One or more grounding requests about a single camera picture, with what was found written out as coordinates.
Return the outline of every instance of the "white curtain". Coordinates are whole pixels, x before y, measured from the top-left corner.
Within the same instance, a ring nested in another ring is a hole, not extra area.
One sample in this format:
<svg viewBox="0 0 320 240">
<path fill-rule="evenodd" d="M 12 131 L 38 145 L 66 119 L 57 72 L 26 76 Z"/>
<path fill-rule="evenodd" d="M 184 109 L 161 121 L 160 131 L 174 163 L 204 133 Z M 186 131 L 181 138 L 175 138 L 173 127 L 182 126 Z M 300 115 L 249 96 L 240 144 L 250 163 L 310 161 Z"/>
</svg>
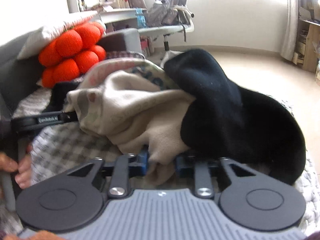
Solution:
<svg viewBox="0 0 320 240">
<path fill-rule="evenodd" d="M 297 40 L 299 0 L 288 0 L 288 23 L 280 55 L 287 60 L 292 60 Z"/>
</svg>

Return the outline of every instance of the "baseboard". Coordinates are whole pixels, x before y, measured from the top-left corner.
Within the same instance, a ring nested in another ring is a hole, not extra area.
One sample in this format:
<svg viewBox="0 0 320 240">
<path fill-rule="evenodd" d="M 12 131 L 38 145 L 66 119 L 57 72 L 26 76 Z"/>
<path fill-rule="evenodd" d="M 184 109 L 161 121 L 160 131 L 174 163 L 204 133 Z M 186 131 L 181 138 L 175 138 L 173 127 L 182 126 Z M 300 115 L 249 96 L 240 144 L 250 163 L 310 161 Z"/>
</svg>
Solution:
<svg viewBox="0 0 320 240">
<path fill-rule="evenodd" d="M 230 47 L 230 46 L 172 46 L 170 50 L 186 51 L 188 49 L 204 49 L 209 52 L 231 52 L 231 53 L 242 53 L 242 54 L 254 54 L 254 55 L 265 55 L 273 57 L 281 57 L 279 52 L 268 51 L 263 49 L 249 49 L 241 47 Z M 155 48 L 155 53 L 164 52 L 164 48 Z"/>
</svg>

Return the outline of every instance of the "gray sofa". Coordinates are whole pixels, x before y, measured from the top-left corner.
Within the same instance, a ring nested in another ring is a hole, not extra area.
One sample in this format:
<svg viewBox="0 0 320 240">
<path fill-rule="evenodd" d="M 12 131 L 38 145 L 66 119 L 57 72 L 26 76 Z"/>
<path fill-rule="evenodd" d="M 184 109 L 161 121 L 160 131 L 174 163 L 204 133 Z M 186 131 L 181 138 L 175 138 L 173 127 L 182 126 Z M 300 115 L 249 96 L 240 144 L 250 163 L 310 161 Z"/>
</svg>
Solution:
<svg viewBox="0 0 320 240">
<path fill-rule="evenodd" d="M 17 60 L 23 44 L 30 33 L 26 33 L 0 47 L 0 115 L 9 118 L 18 103 L 33 93 L 38 86 L 44 67 L 34 56 Z M 140 36 L 137 29 L 129 28 L 107 33 L 99 42 L 106 51 L 135 51 L 141 53 Z"/>
</svg>

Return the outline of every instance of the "white pillow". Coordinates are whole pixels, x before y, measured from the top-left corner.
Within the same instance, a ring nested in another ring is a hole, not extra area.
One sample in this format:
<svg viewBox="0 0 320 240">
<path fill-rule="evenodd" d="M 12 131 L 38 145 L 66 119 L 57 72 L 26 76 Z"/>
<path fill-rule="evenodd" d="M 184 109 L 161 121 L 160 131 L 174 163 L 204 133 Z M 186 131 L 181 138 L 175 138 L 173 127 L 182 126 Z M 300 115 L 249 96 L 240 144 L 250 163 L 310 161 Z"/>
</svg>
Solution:
<svg viewBox="0 0 320 240">
<path fill-rule="evenodd" d="M 63 20 L 57 20 L 50 25 L 40 27 L 30 34 L 17 59 L 25 59 L 39 54 L 45 46 L 55 38 L 58 38 L 64 30 L 74 25 L 85 23 L 97 14 L 97 11 L 70 13 Z"/>
</svg>

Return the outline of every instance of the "black garment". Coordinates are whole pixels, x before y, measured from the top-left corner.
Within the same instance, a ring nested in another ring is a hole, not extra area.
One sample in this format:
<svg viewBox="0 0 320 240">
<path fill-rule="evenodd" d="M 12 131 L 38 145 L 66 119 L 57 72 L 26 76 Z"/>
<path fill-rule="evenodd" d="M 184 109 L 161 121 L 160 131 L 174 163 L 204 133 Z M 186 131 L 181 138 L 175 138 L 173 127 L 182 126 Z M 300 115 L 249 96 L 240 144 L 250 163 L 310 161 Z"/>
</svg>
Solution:
<svg viewBox="0 0 320 240">
<path fill-rule="evenodd" d="M 301 175 L 306 162 L 304 137 L 279 102 L 229 80 L 218 62 L 201 49 L 172 58 L 164 70 L 196 97 L 180 134 L 199 155 L 268 163 L 270 176 L 287 184 Z"/>
<path fill-rule="evenodd" d="M 52 88 L 51 98 L 48 106 L 42 111 L 43 113 L 61 111 L 65 103 L 67 93 L 75 90 L 80 82 L 63 81 L 56 83 Z"/>
</svg>

